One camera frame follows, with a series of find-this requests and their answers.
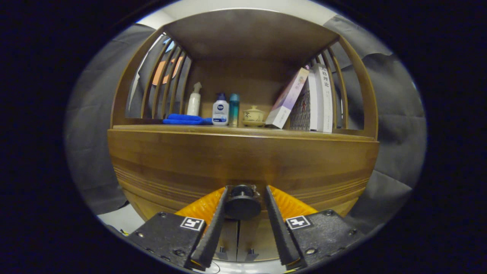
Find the blue cloth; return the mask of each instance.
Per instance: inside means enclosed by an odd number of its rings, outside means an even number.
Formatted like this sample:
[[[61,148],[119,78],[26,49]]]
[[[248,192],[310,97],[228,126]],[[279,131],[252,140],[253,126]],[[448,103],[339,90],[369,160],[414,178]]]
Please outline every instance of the blue cloth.
[[[203,118],[199,116],[193,115],[184,115],[184,114],[169,114],[168,119],[170,120],[189,120],[189,121],[201,121]]]
[[[162,120],[163,124],[169,125],[211,125],[211,118],[201,118],[199,116],[170,114],[167,119]]]

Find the orange object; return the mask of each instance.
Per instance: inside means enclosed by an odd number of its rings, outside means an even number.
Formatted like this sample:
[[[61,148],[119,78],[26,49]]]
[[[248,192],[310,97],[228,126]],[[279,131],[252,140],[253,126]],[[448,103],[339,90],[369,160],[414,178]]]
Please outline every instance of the orange object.
[[[182,57],[179,57],[178,62],[176,64],[176,68],[174,69],[174,73],[172,74],[172,77],[174,78],[176,76],[176,72],[178,71],[179,65],[181,64],[181,61],[183,60]],[[157,69],[155,71],[154,79],[152,80],[153,85],[157,85],[157,82],[159,81],[159,78],[161,77],[161,72],[162,69],[164,68],[164,64],[166,61],[161,61],[159,65],[157,66]],[[165,84],[169,80],[169,75],[164,76],[164,79],[162,79],[162,83]]]
[[[213,219],[213,214],[215,214],[218,202],[222,197],[225,187],[222,187],[198,200],[192,202],[191,204],[185,206],[180,211],[176,212],[176,215],[203,219],[206,222],[205,232]]]
[[[269,188],[271,189],[272,196],[274,196],[274,199],[276,200],[277,207],[279,207],[279,211],[281,212],[284,221],[286,221],[288,218],[318,212],[316,209],[292,197],[282,190],[279,190],[271,185],[269,185]]]

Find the teal bottle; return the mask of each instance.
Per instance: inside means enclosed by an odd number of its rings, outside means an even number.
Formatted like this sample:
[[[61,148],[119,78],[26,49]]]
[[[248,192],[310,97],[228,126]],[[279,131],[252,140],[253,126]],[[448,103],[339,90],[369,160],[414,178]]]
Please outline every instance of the teal bottle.
[[[232,93],[230,96],[230,114],[228,115],[228,125],[232,127],[238,126],[239,123],[239,106],[240,96]]]

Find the black knob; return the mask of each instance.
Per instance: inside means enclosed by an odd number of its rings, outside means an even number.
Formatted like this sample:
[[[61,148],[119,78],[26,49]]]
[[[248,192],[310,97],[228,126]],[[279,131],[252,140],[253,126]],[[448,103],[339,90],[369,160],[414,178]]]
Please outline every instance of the black knob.
[[[231,198],[225,203],[225,214],[233,219],[247,220],[261,213],[261,203],[254,196],[254,191],[246,185],[235,186]]]

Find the saucer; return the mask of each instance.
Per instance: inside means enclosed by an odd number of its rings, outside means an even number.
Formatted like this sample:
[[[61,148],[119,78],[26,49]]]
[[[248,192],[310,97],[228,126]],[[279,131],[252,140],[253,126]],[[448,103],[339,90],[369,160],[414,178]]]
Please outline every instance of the saucer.
[[[245,121],[245,120],[243,120],[242,123],[248,127],[262,127],[263,125],[265,125],[265,122],[263,122],[263,121],[257,122],[257,121]]]

